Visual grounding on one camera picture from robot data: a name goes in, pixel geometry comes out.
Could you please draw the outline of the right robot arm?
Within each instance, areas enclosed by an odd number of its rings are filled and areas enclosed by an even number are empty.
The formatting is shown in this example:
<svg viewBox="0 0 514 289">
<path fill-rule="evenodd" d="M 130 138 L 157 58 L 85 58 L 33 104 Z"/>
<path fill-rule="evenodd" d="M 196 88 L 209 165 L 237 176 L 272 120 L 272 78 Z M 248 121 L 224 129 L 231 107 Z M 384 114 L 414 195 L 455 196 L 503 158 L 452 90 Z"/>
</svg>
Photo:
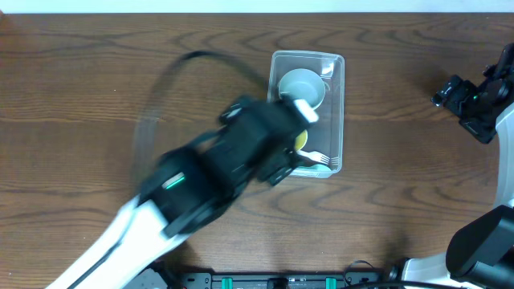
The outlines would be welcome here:
<svg viewBox="0 0 514 289">
<path fill-rule="evenodd" d="M 432 102 L 459 119 L 483 144 L 499 140 L 498 184 L 491 211 L 458 230 L 447 250 L 408 258 L 391 268 L 396 288 L 511 288 L 513 286 L 513 45 L 486 67 L 476 86 L 453 75 Z"/>
</svg>

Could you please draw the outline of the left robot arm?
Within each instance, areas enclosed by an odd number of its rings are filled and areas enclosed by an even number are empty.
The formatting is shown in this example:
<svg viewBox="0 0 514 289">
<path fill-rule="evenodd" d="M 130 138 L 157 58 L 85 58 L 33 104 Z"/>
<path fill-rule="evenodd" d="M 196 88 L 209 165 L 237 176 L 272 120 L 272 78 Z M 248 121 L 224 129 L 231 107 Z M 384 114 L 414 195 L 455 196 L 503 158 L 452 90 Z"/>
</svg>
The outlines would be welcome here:
<svg viewBox="0 0 514 289">
<path fill-rule="evenodd" d="M 52 288 L 122 288 L 221 217 L 252 180 L 277 185 L 302 160 L 296 138 L 319 116 L 306 100 L 241 96 L 204 132 L 163 154 L 105 232 Z"/>
</svg>

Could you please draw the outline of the light blue plastic spoon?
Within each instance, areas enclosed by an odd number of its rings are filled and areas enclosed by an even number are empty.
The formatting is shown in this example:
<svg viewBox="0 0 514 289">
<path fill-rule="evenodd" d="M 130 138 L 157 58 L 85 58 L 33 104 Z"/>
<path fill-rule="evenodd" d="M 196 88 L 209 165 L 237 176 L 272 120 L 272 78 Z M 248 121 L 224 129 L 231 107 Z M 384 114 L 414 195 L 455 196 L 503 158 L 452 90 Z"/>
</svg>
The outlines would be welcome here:
<svg viewBox="0 0 514 289">
<path fill-rule="evenodd" d="M 315 164 L 312 166 L 305 167 L 306 170 L 316 171 L 316 172 L 331 172 L 331 169 L 327 165 Z"/>
</svg>

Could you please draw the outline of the grey plastic bowl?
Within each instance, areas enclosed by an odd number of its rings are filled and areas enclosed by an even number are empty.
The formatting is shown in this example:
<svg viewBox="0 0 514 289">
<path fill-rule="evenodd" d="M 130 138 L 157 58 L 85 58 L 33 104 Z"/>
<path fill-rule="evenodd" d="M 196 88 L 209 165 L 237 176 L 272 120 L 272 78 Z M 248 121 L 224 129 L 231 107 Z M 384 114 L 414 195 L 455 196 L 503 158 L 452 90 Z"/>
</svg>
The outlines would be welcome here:
<svg viewBox="0 0 514 289">
<path fill-rule="evenodd" d="M 326 93 L 324 81 L 314 71 L 298 68 L 286 73 L 279 81 L 279 96 L 305 100 L 312 109 L 317 109 Z"/>
</svg>

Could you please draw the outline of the yellow plastic cup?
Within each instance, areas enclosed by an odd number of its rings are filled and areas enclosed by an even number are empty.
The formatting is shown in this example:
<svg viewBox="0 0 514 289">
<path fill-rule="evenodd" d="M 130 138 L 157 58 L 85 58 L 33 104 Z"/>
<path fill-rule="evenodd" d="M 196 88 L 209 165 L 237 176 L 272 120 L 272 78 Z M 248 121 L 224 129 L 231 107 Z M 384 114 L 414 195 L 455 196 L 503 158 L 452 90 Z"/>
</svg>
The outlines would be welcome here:
<svg viewBox="0 0 514 289">
<path fill-rule="evenodd" d="M 294 149 L 296 151 L 301 150 L 308 141 L 308 131 L 304 130 L 295 140 Z"/>
</svg>

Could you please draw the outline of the white plastic fork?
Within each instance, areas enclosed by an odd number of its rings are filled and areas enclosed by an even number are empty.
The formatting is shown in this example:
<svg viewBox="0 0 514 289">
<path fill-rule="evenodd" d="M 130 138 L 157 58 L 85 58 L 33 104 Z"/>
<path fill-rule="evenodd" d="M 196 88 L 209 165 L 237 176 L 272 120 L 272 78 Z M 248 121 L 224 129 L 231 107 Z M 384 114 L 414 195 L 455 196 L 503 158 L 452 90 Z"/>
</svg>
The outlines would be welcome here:
<svg viewBox="0 0 514 289">
<path fill-rule="evenodd" d="M 305 152 L 303 150 L 296 151 L 300 156 L 309 159 L 310 161 L 314 161 L 316 163 L 320 163 L 322 165 L 329 165 L 331 159 L 324 155 L 323 153 L 317 151 Z"/>
</svg>

